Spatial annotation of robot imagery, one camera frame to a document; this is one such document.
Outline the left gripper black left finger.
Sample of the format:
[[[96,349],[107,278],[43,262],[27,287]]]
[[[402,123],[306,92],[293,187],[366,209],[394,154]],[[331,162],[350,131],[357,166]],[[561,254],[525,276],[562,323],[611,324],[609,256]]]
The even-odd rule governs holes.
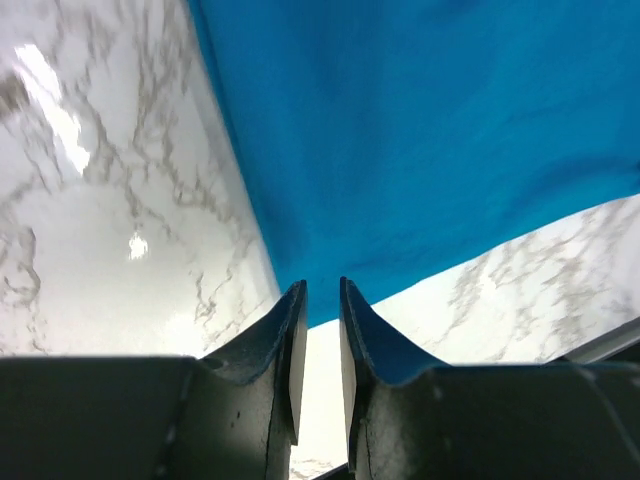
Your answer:
[[[284,479],[298,442],[307,285],[202,358],[5,357],[5,479]]]

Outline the blue t shirt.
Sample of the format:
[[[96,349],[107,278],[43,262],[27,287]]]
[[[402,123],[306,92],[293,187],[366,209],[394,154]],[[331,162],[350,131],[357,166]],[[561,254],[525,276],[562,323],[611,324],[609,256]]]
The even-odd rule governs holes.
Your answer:
[[[639,190],[635,1],[193,1],[281,287],[308,321]]]

